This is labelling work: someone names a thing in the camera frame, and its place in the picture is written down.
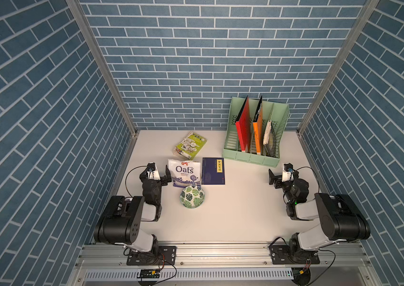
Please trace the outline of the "white purple oats bag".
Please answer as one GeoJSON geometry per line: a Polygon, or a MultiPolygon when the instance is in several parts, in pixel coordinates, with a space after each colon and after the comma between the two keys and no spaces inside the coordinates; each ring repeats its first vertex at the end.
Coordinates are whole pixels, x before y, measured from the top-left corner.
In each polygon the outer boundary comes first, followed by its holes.
{"type": "Polygon", "coordinates": [[[200,162],[169,159],[168,168],[174,187],[186,188],[201,185],[200,162]]]}

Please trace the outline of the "green leaf pattern bowl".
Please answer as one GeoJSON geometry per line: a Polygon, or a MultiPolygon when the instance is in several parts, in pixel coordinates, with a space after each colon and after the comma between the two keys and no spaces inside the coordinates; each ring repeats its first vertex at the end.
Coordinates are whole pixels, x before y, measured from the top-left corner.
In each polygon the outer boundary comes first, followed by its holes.
{"type": "Polygon", "coordinates": [[[180,203],[188,209],[200,207],[205,200],[205,192],[200,185],[187,186],[179,197],[180,203]]]}

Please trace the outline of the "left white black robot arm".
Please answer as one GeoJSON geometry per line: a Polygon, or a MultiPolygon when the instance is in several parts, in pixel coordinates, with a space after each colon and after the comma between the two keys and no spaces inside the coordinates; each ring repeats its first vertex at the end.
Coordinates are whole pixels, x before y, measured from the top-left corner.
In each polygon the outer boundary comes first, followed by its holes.
{"type": "Polygon", "coordinates": [[[170,170],[159,175],[155,163],[148,163],[140,174],[142,195],[110,198],[95,229],[96,243],[122,245],[136,253],[159,256],[159,242],[155,235],[140,229],[141,222],[156,222],[160,219],[162,188],[172,182],[170,170]]]}

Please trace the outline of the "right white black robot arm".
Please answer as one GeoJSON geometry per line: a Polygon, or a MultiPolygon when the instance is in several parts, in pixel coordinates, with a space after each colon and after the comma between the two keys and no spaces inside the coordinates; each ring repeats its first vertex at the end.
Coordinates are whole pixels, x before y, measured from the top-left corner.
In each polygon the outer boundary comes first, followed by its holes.
{"type": "Polygon", "coordinates": [[[296,232],[285,243],[291,255],[313,255],[329,245],[370,237],[370,225],[349,195],[316,193],[309,200],[309,183],[299,177],[292,164],[285,164],[281,175],[270,170],[269,185],[283,190],[286,214],[291,220],[319,222],[308,231],[296,232]]]}

